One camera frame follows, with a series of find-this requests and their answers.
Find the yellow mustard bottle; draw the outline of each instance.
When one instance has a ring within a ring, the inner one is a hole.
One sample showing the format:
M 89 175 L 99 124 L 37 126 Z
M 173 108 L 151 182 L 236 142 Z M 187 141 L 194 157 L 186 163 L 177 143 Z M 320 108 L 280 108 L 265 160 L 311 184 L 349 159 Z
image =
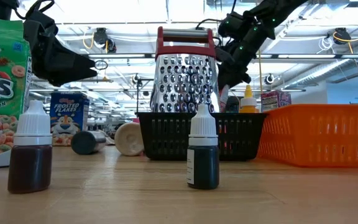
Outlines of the yellow mustard bottle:
M 256 104 L 256 99 L 252 96 L 251 86 L 247 85 L 244 97 L 240 102 L 239 113 L 259 113 Z

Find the black robotic arm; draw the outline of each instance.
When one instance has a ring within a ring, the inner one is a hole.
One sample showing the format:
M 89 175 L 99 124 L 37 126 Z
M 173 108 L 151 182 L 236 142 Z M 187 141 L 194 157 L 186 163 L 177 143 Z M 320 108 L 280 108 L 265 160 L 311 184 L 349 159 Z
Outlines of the black robotic arm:
M 49 2 L 40 9 L 41 3 Z M 34 74 L 52 85 L 91 78 L 95 62 L 65 48 L 57 39 L 55 21 L 43 12 L 52 7 L 54 0 L 38 0 L 25 16 L 17 13 L 17 0 L 0 0 L 0 19 L 10 20 L 12 10 L 24 20 L 24 39 L 30 44 Z
M 232 12 L 222 21 L 218 32 L 234 39 L 230 44 L 216 49 L 219 66 L 218 83 L 236 86 L 251 82 L 247 66 L 267 38 L 275 39 L 274 28 L 307 0 L 264 0 L 243 15 Z

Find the box grater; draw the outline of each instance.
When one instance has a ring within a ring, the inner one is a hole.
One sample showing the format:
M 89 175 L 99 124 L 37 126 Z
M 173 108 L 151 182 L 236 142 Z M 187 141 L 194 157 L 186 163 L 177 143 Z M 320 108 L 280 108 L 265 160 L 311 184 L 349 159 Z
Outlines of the box grater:
M 192 42 L 201 46 L 164 46 L 164 42 Z M 195 113 L 207 104 L 219 112 L 218 75 L 212 31 L 158 28 L 152 112 Z

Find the dropper bottle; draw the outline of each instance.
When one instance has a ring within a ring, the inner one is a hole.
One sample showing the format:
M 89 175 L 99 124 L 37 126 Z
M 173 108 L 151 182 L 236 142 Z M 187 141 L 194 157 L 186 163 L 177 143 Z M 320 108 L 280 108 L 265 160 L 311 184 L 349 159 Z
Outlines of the dropper bottle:
M 187 184 L 189 187 L 212 190 L 219 185 L 219 148 L 216 123 L 208 105 L 198 105 L 191 119 L 187 149 Z
M 240 101 L 239 113 L 259 113 L 256 99 L 252 96 L 251 86 L 247 85 L 243 99 Z
M 11 152 L 7 189 L 12 194 L 48 188 L 52 171 L 50 116 L 41 101 L 31 100 L 19 117 Z

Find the cereal box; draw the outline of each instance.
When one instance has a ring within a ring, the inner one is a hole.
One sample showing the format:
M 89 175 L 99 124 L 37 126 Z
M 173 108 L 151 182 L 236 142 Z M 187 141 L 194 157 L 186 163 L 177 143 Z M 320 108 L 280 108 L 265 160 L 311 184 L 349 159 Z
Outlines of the cereal box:
M 32 78 L 22 21 L 0 20 L 0 166 L 8 166 L 17 119 L 28 107 Z
M 271 91 L 270 93 L 263 93 L 261 99 L 263 112 L 267 112 L 286 105 L 291 105 L 291 94 L 280 90 Z
M 70 146 L 72 137 L 86 130 L 90 101 L 82 93 L 52 93 L 50 130 L 54 146 Z

